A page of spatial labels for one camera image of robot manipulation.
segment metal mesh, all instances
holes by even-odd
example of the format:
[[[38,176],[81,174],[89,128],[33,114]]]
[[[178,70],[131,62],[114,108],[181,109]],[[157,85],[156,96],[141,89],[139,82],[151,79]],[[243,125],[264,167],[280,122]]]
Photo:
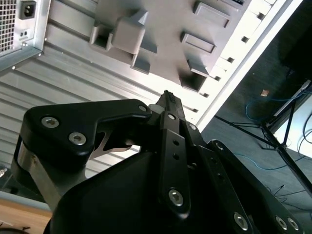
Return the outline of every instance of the metal mesh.
[[[0,53],[13,49],[16,0],[0,0]]]

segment corrugated metal panel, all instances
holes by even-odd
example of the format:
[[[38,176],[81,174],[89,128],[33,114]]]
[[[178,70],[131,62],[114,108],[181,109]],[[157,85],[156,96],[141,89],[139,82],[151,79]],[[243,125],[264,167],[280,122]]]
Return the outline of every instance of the corrugated metal panel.
[[[200,90],[208,94],[204,97],[104,56],[91,49],[88,42],[96,6],[93,0],[52,1],[43,54],[0,77],[3,163],[11,162],[23,115],[33,106],[124,98],[136,98],[149,105],[169,90],[182,99],[187,120],[197,123],[230,77],[227,72],[228,78],[221,82],[208,78]],[[228,64],[223,60],[214,68],[214,76],[222,77],[226,72],[222,66]],[[87,174],[94,175],[136,152],[137,147],[93,159],[87,164]]]

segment wooden surface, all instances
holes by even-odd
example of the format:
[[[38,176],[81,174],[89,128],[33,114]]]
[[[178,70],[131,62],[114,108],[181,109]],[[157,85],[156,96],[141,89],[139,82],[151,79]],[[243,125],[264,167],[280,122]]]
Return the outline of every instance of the wooden surface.
[[[42,234],[51,212],[0,199],[0,229],[15,228],[30,234]]]

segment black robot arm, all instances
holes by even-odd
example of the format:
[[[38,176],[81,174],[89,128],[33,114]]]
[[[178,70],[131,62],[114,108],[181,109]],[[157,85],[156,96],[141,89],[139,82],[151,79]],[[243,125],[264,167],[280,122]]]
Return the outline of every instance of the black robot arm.
[[[132,145],[140,152],[86,179],[89,159]],[[304,233],[224,144],[202,139],[168,91],[150,107],[128,99],[28,110],[12,171],[53,211],[47,234]]]

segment blue cable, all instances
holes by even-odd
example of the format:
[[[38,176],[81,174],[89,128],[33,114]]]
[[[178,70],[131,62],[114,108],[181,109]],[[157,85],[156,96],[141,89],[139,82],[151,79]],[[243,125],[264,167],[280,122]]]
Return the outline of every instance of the blue cable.
[[[303,94],[306,94],[305,92],[302,92],[300,94],[298,94],[298,96],[296,97],[293,97],[293,98],[289,98],[289,99],[275,99],[275,98],[266,98],[265,100],[269,100],[269,101],[290,101],[290,100],[294,100],[296,98],[299,98],[301,97]],[[245,107],[245,115],[246,117],[249,119],[249,120],[252,120],[252,121],[262,121],[262,120],[265,120],[267,117],[263,117],[263,118],[251,118],[249,115],[248,115],[248,107],[250,106],[250,104],[254,103],[254,102],[257,102],[257,101],[265,101],[264,99],[262,98],[257,98],[257,99],[254,99],[254,100],[251,100],[247,103],[246,107]]]
[[[287,167],[287,165],[284,165],[284,166],[275,167],[275,168],[263,168],[263,167],[260,167],[260,166],[259,166],[255,161],[253,161],[250,157],[247,157],[247,156],[242,155],[242,154],[234,154],[234,155],[240,156],[240,157],[244,157],[244,158],[248,159],[248,160],[251,161],[257,168],[259,168],[259,169],[261,169],[261,170],[265,170],[265,171],[274,171],[274,170],[278,170],[278,169]],[[302,160],[303,158],[305,158],[305,156],[296,159],[295,162],[297,162],[297,161],[299,161],[299,160]]]

